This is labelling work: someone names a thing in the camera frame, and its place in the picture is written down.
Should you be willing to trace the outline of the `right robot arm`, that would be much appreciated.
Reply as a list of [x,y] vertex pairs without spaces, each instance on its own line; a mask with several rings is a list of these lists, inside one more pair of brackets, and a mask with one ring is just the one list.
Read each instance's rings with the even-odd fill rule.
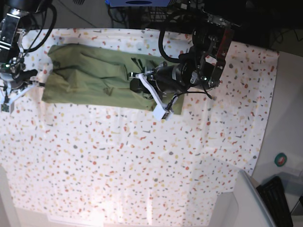
[[[52,32],[57,11],[51,0],[5,0],[8,11],[0,22],[0,79],[3,90],[9,91],[23,88],[29,84],[30,78],[37,75],[37,70],[25,70],[24,58],[30,52],[39,49]],[[47,11],[51,10],[53,19],[43,40],[33,47],[38,35],[26,49],[22,46],[22,39],[31,30],[34,14],[42,14],[45,24]]]

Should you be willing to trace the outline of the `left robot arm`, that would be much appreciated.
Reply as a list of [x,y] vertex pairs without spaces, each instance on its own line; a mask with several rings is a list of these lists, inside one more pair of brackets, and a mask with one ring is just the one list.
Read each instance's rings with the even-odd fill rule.
[[[162,23],[158,38],[164,61],[141,74],[132,73],[130,90],[155,96],[186,94],[192,87],[206,94],[218,87],[234,36],[233,26],[241,26],[244,9],[243,0],[206,0],[199,9],[171,13]],[[177,58],[168,56],[164,49],[165,33],[175,18],[190,19],[193,28],[192,46]]]

